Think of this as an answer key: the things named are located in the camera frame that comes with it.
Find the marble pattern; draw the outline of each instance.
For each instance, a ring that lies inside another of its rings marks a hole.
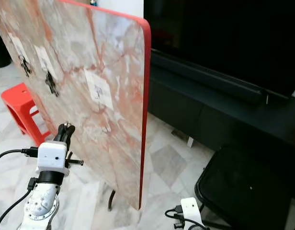
[[[54,134],[59,124],[71,122],[71,149],[139,209],[148,23],[67,0],[0,0],[0,34],[48,129]],[[32,70],[29,77],[20,54]],[[44,68],[57,98],[45,84]]]
[[[12,75],[14,69],[14,64],[0,69],[0,93],[19,83],[20,78]],[[5,112],[7,109],[2,107],[0,113]],[[33,140],[21,134],[9,114],[0,116],[0,119],[2,119],[0,123],[5,124],[0,127],[0,153],[34,145]],[[141,210],[134,209],[123,196],[116,194],[113,199],[113,209],[108,212],[110,186],[90,166],[74,165],[61,186],[60,208],[53,220],[52,230],[174,230],[174,220],[166,218],[163,213],[179,204],[181,198],[194,196],[193,185],[212,157],[213,151],[197,142],[192,148],[187,147],[186,142],[171,134],[173,127],[152,115],[148,116],[147,129],[148,143]],[[168,148],[169,146],[186,162],[184,170],[177,178],[174,176],[176,180],[171,187],[159,176],[158,164],[153,165],[151,160],[151,155],[158,152],[168,156],[170,161],[172,149]],[[9,154],[0,160],[0,182],[5,178],[4,185],[0,184],[0,215],[25,193],[29,178],[37,176],[35,168],[36,159],[17,153]],[[202,217],[223,222],[208,208],[204,209]],[[7,215],[0,230],[15,230],[22,218],[23,202]],[[285,230],[294,230],[294,228],[295,201],[293,200]]]

